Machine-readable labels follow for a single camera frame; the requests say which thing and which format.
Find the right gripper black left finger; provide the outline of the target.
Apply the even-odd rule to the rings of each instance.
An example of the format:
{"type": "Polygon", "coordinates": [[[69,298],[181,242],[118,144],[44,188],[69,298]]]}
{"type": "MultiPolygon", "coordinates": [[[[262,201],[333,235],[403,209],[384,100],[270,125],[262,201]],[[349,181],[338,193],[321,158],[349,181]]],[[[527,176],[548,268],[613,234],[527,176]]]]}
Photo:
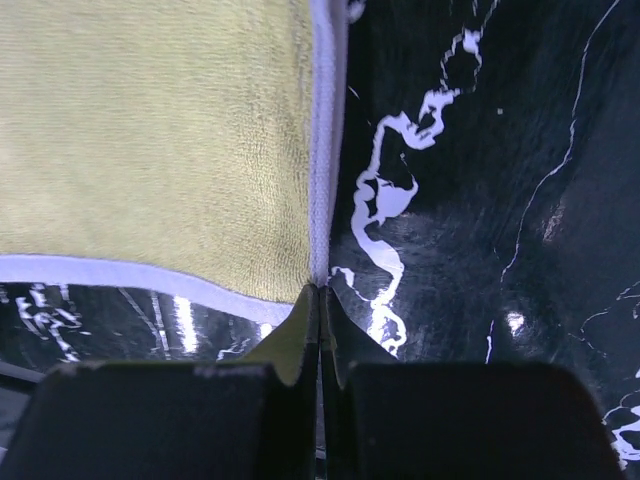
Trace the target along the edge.
{"type": "Polygon", "coordinates": [[[310,479],[319,291],[241,358],[85,361],[36,384],[5,479],[310,479]]]}

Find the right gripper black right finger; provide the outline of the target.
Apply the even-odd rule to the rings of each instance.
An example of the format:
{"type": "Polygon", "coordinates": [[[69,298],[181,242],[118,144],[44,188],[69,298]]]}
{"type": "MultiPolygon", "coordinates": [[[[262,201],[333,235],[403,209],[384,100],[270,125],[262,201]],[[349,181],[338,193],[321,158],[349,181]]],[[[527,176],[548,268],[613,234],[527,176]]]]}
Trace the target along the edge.
{"type": "Polygon", "coordinates": [[[402,363],[320,292],[331,479],[619,479],[580,381],[548,364],[402,363]]]}

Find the yellow-green towel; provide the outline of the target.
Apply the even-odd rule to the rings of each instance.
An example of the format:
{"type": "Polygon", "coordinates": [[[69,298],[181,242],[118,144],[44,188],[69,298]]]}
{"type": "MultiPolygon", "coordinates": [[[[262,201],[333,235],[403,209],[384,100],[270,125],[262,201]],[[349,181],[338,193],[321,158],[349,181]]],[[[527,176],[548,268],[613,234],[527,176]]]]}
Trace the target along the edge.
{"type": "Polygon", "coordinates": [[[5,1],[1,278],[280,324],[321,285],[343,1],[5,1]]]}

